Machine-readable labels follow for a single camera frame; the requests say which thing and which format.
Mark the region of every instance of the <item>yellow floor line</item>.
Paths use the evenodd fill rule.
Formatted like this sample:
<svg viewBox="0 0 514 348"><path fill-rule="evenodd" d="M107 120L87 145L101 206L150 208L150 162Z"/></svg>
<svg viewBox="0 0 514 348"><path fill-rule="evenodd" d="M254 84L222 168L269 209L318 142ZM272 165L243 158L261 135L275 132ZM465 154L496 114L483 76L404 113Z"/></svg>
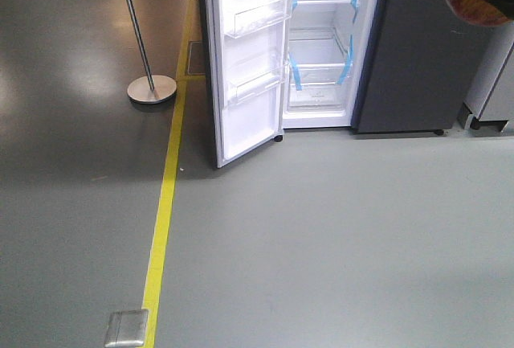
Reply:
<svg viewBox="0 0 514 348"><path fill-rule="evenodd" d="M182 124L184 108L186 105L186 90L188 76L185 76L188 43L191 24L197 0L188 0L186 20L184 22L181 51L177 64L177 95L171 130L169 134L168 153L166 155L165 170L161 186L161 196L157 209L157 220L153 233L152 250L150 252L148 272L146 276L145 294L143 296L143 309L149 310L149 320L146 329L144 348L154 348L157 332L157 317L159 314L159 300L161 296L162 275L164 273L166 246L171 226L173 210L173 196L177 181L178 151L182 137Z"/></svg>

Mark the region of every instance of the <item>open refrigerator door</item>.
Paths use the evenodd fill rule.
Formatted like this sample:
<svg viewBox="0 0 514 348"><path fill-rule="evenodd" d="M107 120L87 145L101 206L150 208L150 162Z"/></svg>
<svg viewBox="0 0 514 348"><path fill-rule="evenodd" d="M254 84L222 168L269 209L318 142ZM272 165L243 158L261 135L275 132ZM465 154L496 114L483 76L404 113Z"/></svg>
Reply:
<svg viewBox="0 0 514 348"><path fill-rule="evenodd" d="M282 133L292 0L206 0L218 167Z"/></svg>

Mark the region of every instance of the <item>epoxy floor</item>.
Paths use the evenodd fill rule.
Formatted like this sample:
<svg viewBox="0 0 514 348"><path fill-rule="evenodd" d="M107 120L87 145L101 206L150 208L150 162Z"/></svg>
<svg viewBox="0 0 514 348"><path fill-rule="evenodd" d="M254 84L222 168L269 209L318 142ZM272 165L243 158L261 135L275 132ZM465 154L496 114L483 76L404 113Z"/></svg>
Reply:
<svg viewBox="0 0 514 348"><path fill-rule="evenodd" d="M174 76L187 0L134 0ZM173 101L144 70L125 0L0 0L0 346L98 348L141 307Z"/></svg>
<svg viewBox="0 0 514 348"><path fill-rule="evenodd" d="M157 346L514 346L514 137L287 131L223 170L191 83Z"/></svg>

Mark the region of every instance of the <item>metal pole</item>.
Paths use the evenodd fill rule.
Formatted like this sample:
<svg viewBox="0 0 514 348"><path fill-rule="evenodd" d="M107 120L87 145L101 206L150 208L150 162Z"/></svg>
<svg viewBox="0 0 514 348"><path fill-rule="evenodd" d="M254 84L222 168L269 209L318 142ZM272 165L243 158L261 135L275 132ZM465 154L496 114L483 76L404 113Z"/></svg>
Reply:
<svg viewBox="0 0 514 348"><path fill-rule="evenodd" d="M148 63L148 57L146 57L145 45L143 44L143 38L141 37L141 31L139 29L139 23L136 18L136 10L134 9L134 4L132 0L127 0L128 11L130 12L130 18L132 19L132 24L134 25L134 31L136 32L137 44L139 45L139 52L141 53L141 58L143 59L143 64L145 65L146 77L148 78L148 84L150 86L150 90L155 92L155 86L153 85L152 79L152 71L150 70L150 64Z"/></svg>

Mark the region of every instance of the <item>appliance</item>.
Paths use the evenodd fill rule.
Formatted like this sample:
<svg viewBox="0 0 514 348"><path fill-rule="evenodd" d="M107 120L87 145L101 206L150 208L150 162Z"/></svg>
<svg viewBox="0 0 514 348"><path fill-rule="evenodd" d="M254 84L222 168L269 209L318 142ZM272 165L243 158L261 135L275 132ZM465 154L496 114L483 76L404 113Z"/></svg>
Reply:
<svg viewBox="0 0 514 348"><path fill-rule="evenodd" d="M466 96L461 122L509 128L514 121L514 23L498 28Z"/></svg>
<svg viewBox="0 0 514 348"><path fill-rule="evenodd" d="M201 0L201 6L218 167L281 140L284 129L449 128L479 62L464 47L473 42L478 56L483 50L478 28L464 25L444 0ZM471 70L448 74L445 84L438 77L450 59Z"/></svg>

